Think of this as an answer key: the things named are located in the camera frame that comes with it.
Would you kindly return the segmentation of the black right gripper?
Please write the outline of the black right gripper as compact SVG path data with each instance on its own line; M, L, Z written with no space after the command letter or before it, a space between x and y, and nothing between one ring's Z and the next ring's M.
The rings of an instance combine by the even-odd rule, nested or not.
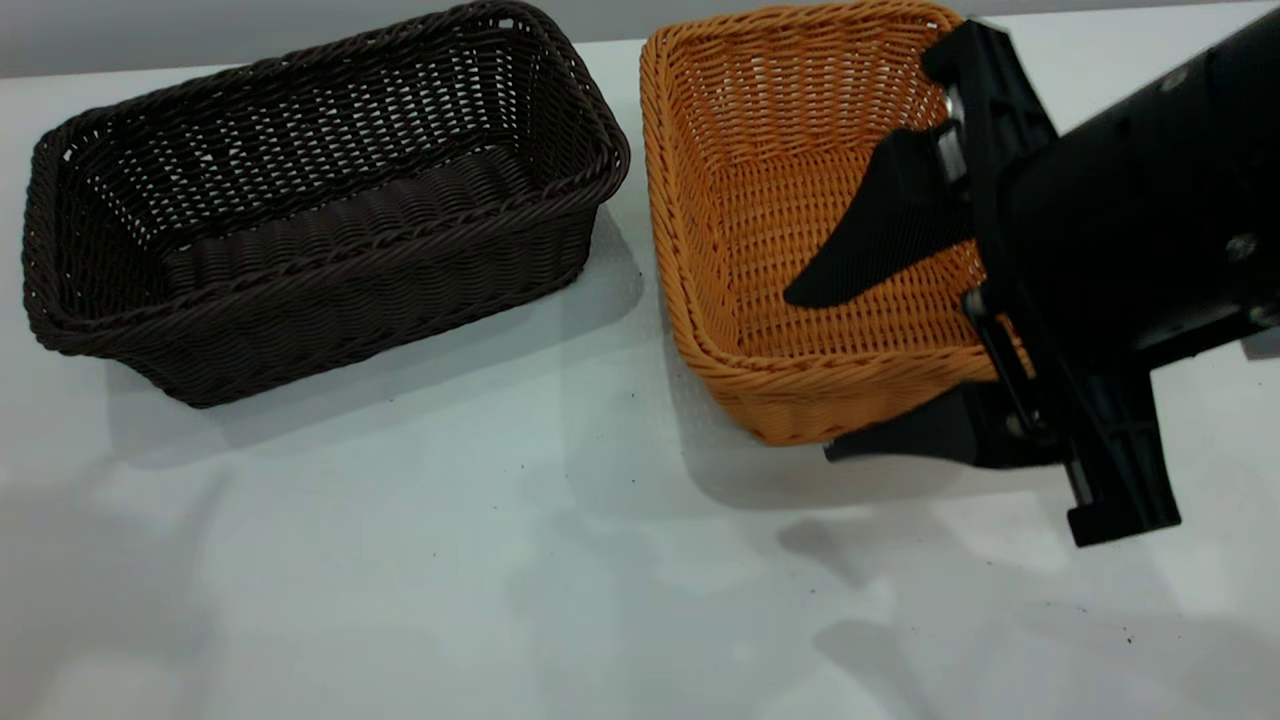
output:
M1005 31L964 22L922 68L957 126L876 145L786 302L849 304L975 232L986 281L963 309L1023 438L1068 470L1076 546L1178 525L1151 374L1277 324L1277 13L1064 135ZM838 436L826 460L978 466L983 388Z

